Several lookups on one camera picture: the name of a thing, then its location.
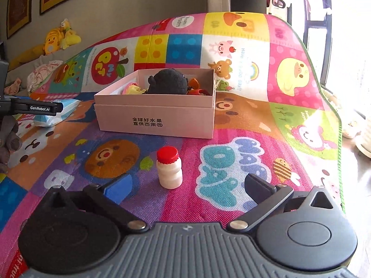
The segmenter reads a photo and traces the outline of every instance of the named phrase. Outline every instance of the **yellow square with orange dots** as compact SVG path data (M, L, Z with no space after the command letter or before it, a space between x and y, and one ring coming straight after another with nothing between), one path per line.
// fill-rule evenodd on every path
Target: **yellow square with orange dots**
M204 34L270 41L268 22L262 13L207 13Z
M138 38L135 63L165 63L168 34L146 35Z

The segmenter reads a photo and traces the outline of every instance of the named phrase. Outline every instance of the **triangular hole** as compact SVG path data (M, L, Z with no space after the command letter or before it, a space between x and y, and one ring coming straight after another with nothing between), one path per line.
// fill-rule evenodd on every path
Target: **triangular hole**
M325 209L332 209L333 205L328 200L327 196L324 192L319 191L317 192L316 196L314 197L312 203L310 204L312 207L317 208L325 208Z
M56 195L53 197L53 208L62 208L66 207L66 203L63 200L62 196L60 193L56 193Z

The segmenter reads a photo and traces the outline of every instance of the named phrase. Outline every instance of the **red bottle cap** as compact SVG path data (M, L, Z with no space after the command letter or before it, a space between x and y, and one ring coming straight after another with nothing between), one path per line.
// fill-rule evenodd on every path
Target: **red bottle cap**
M157 151L157 161L162 164L174 163L178 158L178 150L173 146L164 146Z

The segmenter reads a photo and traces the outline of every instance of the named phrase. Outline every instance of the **blue square with dots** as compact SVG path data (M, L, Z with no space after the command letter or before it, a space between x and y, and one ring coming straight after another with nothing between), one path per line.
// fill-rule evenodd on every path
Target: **blue square with dots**
M8 177L0 183L0 232L26 194L25 189Z
M166 51L167 64L199 65L202 34L170 34Z

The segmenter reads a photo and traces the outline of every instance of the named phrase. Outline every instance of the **white plastic bottle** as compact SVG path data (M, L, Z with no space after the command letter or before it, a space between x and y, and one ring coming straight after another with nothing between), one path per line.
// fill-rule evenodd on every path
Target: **white plastic bottle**
M162 187L178 188L183 182L182 161L178 150L173 146L164 146L157 151L157 172Z

